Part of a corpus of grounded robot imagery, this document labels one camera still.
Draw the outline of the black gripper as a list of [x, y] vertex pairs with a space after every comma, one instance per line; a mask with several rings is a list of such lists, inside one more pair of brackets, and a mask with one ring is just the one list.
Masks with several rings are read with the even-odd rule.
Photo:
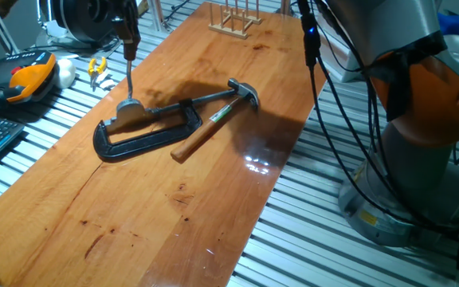
[[124, 42], [124, 58], [134, 61], [140, 42], [138, 6], [135, 0], [110, 0], [111, 20], [119, 39]]

